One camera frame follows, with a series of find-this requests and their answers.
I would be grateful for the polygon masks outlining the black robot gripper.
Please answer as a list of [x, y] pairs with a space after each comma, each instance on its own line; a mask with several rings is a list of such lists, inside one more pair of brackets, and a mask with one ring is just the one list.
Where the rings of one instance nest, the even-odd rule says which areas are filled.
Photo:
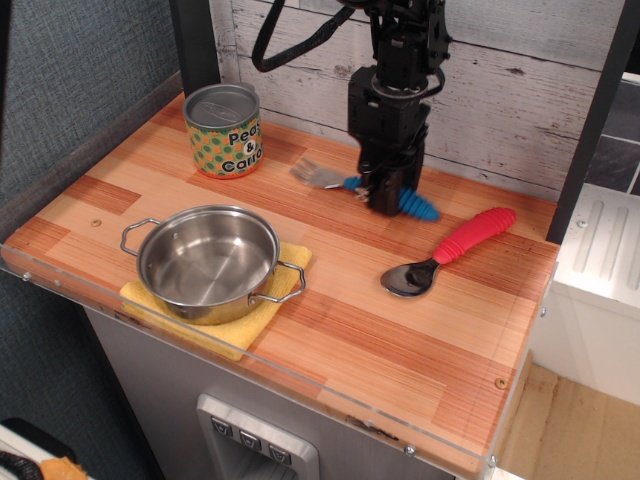
[[374, 66], [359, 68], [348, 84], [348, 132], [360, 145], [358, 172], [366, 175], [368, 207], [399, 213], [403, 186], [418, 188], [424, 161], [427, 117], [422, 98], [383, 88]]

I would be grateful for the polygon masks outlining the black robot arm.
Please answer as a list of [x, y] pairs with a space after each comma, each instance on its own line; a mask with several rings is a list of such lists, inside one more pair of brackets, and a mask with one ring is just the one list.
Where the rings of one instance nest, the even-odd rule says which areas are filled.
[[375, 65], [358, 69], [348, 86], [348, 132], [360, 145], [358, 174], [346, 181], [367, 206], [435, 221], [439, 214], [417, 192], [431, 112], [444, 87], [441, 68], [452, 41], [442, 1], [371, 1]]

